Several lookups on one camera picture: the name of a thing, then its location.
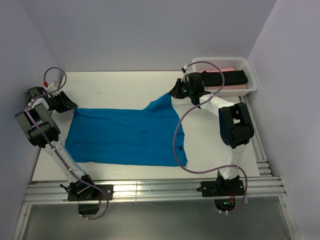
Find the blue shirt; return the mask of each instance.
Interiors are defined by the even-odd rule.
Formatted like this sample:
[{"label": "blue shirt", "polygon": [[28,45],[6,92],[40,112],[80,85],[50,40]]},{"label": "blue shirt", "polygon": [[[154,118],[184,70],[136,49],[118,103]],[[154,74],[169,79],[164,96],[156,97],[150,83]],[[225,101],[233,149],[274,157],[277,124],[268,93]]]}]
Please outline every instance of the blue shirt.
[{"label": "blue shirt", "polygon": [[[168,93],[143,110],[76,108],[65,148],[78,163],[174,167],[172,144],[179,120]],[[183,166],[184,138],[180,126],[175,147]]]}]

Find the pink cloth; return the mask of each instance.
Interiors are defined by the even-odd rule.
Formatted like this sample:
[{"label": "pink cloth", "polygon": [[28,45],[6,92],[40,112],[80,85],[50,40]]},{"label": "pink cloth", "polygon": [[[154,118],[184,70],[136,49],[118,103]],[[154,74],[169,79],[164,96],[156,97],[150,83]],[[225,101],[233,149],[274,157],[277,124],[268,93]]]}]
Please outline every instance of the pink cloth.
[{"label": "pink cloth", "polygon": [[[222,68],[221,72],[230,72],[230,71],[234,71],[233,68]],[[207,73],[217,73],[219,72],[218,70],[212,70],[212,71],[206,71]],[[206,86],[205,89],[206,90],[218,90],[220,88],[220,86]],[[240,85],[231,85],[231,86],[224,86],[223,90],[241,90],[241,89],[247,89],[247,85],[246,84],[240,84]]]}]

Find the white basket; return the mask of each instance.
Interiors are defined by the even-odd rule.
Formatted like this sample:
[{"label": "white basket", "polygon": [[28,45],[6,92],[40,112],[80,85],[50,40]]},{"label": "white basket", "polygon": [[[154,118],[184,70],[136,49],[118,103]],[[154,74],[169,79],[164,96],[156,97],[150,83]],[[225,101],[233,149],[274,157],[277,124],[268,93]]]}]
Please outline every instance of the white basket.
[{"label": "white basket", "polygon": [[[207,61],[215,64],[220,69],[233,68],[234,70],[243,70],[246,77],[248,78],[248,83],[246,84],[247,89],[222,89],[217,96],[220,97],[241,97],[249,92],[257,90],[257,82],[255,76],[251,70],[251,67],[247,60],[240,57],[204,57],[195,58],[192,62]],[[215,67],[207,63],[197,63],[192,66],[193,71],[214,71],[217,70]]]}]

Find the black cloth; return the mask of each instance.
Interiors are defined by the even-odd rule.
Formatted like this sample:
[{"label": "black cloth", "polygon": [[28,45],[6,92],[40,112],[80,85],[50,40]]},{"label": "black cloth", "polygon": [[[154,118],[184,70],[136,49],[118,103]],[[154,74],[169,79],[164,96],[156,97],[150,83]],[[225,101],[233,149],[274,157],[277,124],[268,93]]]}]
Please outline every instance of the black cloth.
[{"label": "black cloth", "polygon": [[[248,83],[248,78],[243,70],[224,71],[225,86],[240,85]],[[215,87],[222,85],[222,76],[220,72],[202,72],[203,85],[205,87]]]}]

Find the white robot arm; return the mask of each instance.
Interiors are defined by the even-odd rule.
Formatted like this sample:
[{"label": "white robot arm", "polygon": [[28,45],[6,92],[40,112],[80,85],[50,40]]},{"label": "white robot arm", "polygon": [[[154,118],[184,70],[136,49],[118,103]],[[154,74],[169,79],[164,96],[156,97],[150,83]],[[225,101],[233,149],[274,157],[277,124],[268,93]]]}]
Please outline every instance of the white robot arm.
[{"label": "white robot arm", "polygon": [[[17,122],[29,142],[46,151],[65,174],[69,185],[64,186],[61,184],[60,186],[68,193],[69,201],[99,200],[99,191],[92,187],[95,186],[95,183],[66,150],[60,138],[60,129],[49,112],[57,111],[58,113],[64,113],[78,106],[63,91],[51,94],[51,97],[44,93],[46,93],[46,90],[42,87],[33,87],[28,90],[30,98],[37,98],[37,100],[29,106],[28,114],[26,111],[22,111],[15,115]],[[78,212],[80,214],[96,214],[98,210],[98,204],[92,204],[90,210],[88,210],[85,204],[78,205]]]},{"label": "white robot arm", "polygon": [[[210,97],[209,94],[200,97],[199,99],[200,103],[204,103],[209,99],[209,97]],[[209,112],[219,117],[219,109],[229,108],[234,106],[235,104],[233,102],[223,100],[216,96],[216,97],[213,97],[209,102],[201,105],[200,108],[208,110]],[[245,146],[246,146],[245,144],[241,144],[236,146],[235,148],[232,148],[230,145],[225,145],[224,153],[223,153],[224,165],[239,166]],[[226,167],[221,169],[219,172],[225,180],[234,179],[239,175],[239,169],[236,167]]]},{"label": "white robot arm", "polygon": [[243,102],[228,102],[205,91],[204,80],[208,80],[210,74],[206,73],[207,79],[204,79],[200,72],[190,68],[184,68],[183,72],[183,78],[177,79],[169,94],[176,99],[190,98],[195,106],[219,117],[220,136],[225,144],[224,165],[235,166],[220,169],[216,181],[208,183],[211,189],[201,185],[203,188],[198,190],[204,197],[243,195],[244,186],[236,166],[240,165],[244,149],[254,136],[248,108]]}]

